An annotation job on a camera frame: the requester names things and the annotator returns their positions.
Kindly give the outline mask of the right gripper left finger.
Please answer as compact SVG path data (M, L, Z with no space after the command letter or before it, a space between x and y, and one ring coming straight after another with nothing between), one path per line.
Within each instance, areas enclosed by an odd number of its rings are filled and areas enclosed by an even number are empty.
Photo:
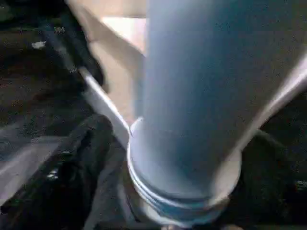
M0 132L3 230L102 230L125 224L118 181L122 147L103 115L64 136Z

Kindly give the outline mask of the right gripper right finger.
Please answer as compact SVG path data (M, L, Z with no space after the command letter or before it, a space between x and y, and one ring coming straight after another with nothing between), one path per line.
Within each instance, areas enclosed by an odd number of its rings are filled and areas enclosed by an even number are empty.
M242 152L226 224L307 227L307 137L286 146L259 131Z

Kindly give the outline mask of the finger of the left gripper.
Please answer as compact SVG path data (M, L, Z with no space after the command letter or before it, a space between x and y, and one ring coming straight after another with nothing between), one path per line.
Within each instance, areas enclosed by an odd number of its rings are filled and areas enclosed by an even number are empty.
M84 67L100 85L104 86L104 72L88 47L82 26L70 11L64 12L64 29L71 43L72 56L77 67Z

